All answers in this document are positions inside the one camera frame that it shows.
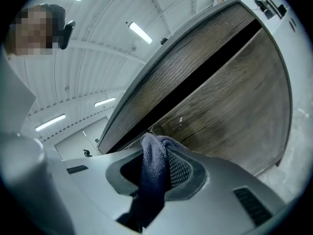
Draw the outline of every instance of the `blue towel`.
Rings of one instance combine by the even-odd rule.
[[[166,136],[147,133],[141,139],[143,159],[138,197],[143,227],[147,227],[164,206],[164,195],[170,186],[167,146],[185,148]]]

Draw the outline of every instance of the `wooden panel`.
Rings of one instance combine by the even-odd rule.
[[[280,57],[263,29],[153,126],[191,150],[255,174],[284,152],[290,95]]]
[[[235,4],[189,32],[128,99],[105,134],[100,151],[107,153],[174,88],[253,19],[240,4]]]

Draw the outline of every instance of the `mesh panel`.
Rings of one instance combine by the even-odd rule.
[[[140,154],[121,167],[123,177],[136,186],[139,186],[142,158],[143,154]],[[170,152],[168,152],[168,162],[170,167],[170,184],[168,190],[170,190],[184,183],[190,177],[192,168],[188,163],[172,155]]]

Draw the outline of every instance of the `white ceiling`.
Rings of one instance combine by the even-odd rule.
[[[56,135],[60,141],[68,133],[75,133],[100,118],[109,118],[125,90],[161,47],[161,38],[170,37],[214,0],[31,0],[29,3],[43,2],[62,6],[67,12],[66,22],[76,21],[67,49],[57,50],[53,55],[11,57],[10,63],[37,97],[27,117],[30,128],[66,115],[64,120],[36,134],[45,144]],[[130,22],[143,28],[153,42],[149,45],[132,32],[128,28]],[[115,101],[94,107],[95,102],[114,96]]]

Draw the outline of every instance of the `gray towel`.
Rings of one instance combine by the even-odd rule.
[[[143,159],[139,182],[139,202],[143,227],[147,227],[164,206],[164,195],[170,186],[167,146],[186,149],[166,136],[147,133],[141,140]]]

